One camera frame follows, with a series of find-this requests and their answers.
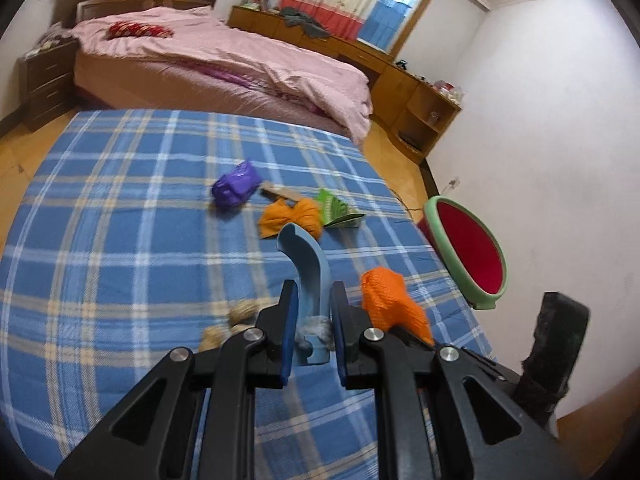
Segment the teal box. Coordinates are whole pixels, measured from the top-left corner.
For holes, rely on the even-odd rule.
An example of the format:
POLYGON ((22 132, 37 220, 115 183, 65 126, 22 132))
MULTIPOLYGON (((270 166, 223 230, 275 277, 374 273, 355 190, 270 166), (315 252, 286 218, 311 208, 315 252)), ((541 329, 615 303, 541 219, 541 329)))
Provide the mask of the teal box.
POLYGON ((295 223, 281 229, 277 248, 292 261, 297 272, 298 315, 293 362, 296 366, 326 364, 334 350, 328 260, 318 242, 295 223))

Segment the walnut shells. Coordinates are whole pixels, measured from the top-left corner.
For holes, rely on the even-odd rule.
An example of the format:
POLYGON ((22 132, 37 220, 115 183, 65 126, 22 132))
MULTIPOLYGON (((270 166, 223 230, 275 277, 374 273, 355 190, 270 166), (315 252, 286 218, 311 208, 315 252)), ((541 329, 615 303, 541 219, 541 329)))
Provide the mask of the walnut shells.
POLYGON ((226 322, 204 328, 198 352, 220 349, 231 336, 254 327, 259 310, 259 304, 255 300, 237 302, 229 310, 226 322))

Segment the orange plastic bag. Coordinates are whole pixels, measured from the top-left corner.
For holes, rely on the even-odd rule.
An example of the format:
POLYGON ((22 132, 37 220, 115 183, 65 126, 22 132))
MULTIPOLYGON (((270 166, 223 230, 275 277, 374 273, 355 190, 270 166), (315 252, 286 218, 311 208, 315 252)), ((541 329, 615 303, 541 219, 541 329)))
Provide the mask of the orange plastic bag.
POLYGON ((322 222, 315 200, 303 198, 290 205, 284 198, 279 198, 262 212, 257 222, 259 235, 261 238, 276 237, 288 223, 300 226, 315 240, 320 240, 322 222))

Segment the wooden stick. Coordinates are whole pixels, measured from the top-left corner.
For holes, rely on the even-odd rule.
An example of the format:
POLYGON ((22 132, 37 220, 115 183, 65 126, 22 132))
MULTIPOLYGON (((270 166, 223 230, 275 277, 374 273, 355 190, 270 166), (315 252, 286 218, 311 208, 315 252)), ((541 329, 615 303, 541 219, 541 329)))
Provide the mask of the wooden stick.
POLYGON ((260 185, 260 192, 274 197, 276 200, 282 198, 282 200, 288 200, 291 203, 298 203, 300 200, 305 198, 305 196, 299 192, 286 188, 282 185, 276 185, 269 181, 262 181, 262 184, 260 185))

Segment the red bucket green rim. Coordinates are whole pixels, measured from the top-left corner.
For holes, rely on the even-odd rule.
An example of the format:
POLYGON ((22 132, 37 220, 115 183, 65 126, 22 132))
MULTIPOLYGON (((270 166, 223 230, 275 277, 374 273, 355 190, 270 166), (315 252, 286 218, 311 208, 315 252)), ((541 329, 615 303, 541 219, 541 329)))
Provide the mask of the red bucket green rim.
POLYGON ((418 222, 468 304, 494 310, 506 291, 508 269, 494 234, 472 211, 442 195, 431 197, 418 222))

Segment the purple wrapper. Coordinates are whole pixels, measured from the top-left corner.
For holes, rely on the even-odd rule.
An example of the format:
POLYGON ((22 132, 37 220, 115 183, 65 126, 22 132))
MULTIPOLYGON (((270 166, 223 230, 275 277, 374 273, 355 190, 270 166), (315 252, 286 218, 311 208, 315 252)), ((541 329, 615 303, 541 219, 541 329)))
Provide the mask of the purple wrapper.
POLYGON ((262 177, 247 159, 215 181, 210 192, 218 209, 230 210, 245 204, 261 185, 262 177))

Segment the blue plaid bed sheet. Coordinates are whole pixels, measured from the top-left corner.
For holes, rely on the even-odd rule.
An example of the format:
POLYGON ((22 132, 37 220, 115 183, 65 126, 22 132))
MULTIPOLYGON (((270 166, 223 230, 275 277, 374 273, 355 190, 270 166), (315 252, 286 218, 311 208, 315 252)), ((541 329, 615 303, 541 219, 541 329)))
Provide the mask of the blue plaid bed sheet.
POLYGON ((185 110, 77 114, 25 193, 1 258, 1 416, 39 468, 58 468, 169 350, 196 348, 239 301, 274 304, 292 262, 259 236, 266 199, 217 214, 210 189, 249 160, 270 182, 329 190, 363 212, 322 234, 332 276, 405 280, 435 338, 490 344, 434 250, 348 139, 185 110))

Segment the long wooden desk cabinet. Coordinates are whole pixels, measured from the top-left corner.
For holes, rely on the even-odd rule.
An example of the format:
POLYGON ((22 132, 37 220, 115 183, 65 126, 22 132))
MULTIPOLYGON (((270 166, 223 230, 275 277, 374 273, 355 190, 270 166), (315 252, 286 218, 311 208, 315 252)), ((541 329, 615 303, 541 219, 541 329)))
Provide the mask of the long wooden desk cabinet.
POLYGON ((369 79, 373 116, 390 128, 418 88, 419 81, 393 65, 384 55, 359 42, 311 38, 300 25, 288 26, 278 14, 232 6, 227 24, 232 28, 256 32, 272 39, 311 50, 359 68, 369 79))

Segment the wooden corner shelf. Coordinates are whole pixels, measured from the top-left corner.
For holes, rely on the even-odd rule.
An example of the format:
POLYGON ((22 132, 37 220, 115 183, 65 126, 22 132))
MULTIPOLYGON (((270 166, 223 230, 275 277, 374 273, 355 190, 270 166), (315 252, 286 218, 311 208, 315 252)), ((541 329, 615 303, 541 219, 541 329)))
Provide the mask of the wooden corner shelf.
POLYGON ((418 84, 390 127, 390 140, 420 165, 460 112, 456 102, 429 84, 418 84))

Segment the items on shelf top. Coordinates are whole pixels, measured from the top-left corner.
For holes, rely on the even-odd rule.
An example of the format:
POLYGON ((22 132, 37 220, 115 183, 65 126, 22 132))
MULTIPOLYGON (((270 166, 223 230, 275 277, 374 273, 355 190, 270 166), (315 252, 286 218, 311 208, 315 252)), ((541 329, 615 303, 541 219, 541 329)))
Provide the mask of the items on shelf top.
POLYGON ((400 70, 404 70, 414 79, 427 84, 430 88, 432 88, 436 93, 440 94, 450 102, 453 102, 457 106, 460 106, 463 101, 463 91, 456 87, 454 84, 450 84, 448 81, 444 80, 436 80, 435 82, 429 82, 426 80, 424 76, 415 75, 408 71, 408 64, 405 60, 398 60, 394 63, 394 65, 400 70))

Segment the pink quilt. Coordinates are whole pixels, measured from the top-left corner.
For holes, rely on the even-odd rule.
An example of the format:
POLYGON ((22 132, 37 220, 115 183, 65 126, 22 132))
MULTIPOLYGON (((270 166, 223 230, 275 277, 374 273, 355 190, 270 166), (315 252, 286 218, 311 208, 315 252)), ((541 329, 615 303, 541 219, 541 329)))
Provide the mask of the pink quilt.
POLYGON ((208 72, 238 76, 250 86, 310 104, 361 143, 370 130, 372 102, 368 78, 358 68, 323 54, 231 28, 208 6, 189 10, 156 6, 149 10, 92 18, 70 34, 94 58, 140 62, 186 62, 208 72), (107 40, 108 26, 133 21, 170 27, 171 38, 107 40))

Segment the window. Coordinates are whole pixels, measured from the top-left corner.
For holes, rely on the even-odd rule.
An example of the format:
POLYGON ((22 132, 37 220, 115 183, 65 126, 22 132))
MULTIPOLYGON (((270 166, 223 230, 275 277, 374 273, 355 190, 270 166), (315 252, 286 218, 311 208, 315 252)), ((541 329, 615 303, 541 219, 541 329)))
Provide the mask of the window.
POLYGON ((422 0, 376 0, 357 40, 390 53, 400 33, 422 0))

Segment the dark clothes on desk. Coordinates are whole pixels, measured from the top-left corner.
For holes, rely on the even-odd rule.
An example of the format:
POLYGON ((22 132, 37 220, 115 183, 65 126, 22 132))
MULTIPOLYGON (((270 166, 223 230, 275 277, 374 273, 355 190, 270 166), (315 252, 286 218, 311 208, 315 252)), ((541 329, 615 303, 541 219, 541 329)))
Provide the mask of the dark clothes on desk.
POLYGON ((279 15, 284 19, 288 27, 299 26, 306 36, 311 39, 328 39, 331 34, 312 16, 304 11, 285 6, 279 11, 279 15))

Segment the red floral pillow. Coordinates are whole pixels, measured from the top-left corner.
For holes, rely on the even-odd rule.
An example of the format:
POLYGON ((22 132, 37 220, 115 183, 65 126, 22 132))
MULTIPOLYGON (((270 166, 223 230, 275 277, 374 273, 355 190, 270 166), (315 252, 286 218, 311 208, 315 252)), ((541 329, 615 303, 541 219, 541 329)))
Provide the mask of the red floral pillow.
POLYGON ((108 26, 106 31, 106 39, 113 40, 117 38, 171 38, 175 33, 170 27, 157 24, 119 21, 108 26))

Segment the dark wooden nightstand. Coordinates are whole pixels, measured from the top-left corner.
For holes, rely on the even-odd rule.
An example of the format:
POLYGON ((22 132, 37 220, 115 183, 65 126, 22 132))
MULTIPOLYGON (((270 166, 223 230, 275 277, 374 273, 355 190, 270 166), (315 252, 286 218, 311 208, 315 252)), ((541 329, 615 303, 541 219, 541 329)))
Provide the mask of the dark wooden nightstand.
POLYGON ((18 62, 23 122, 36 131, 76 104, 74 83, 78 41, 64 39, 25 54, 18 62))

